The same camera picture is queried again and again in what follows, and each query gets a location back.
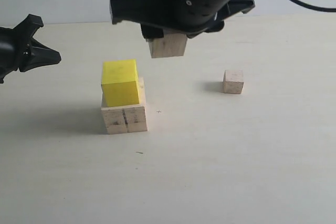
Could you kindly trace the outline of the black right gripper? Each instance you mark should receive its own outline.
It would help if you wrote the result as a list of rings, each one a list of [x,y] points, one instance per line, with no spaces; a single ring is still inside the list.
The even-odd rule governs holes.
[[[188,38],[219,32],[226,19],[254,7],[254,0],[110,0],[110,15],[114,25],[140,24],[143,38],[151,42],[166,32]]]

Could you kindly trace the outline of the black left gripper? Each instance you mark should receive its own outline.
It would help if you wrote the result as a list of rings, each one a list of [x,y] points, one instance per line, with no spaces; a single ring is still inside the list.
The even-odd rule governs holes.
[[[61,62],[61,55],[35,40],[33,35],[44,26],[40,16],[28,14],[13,28],[1,27],[1,84],[11,72],[26,72],[38,67],[56,65]],[[17,63],[17,45],[27,44],[19,65]]]

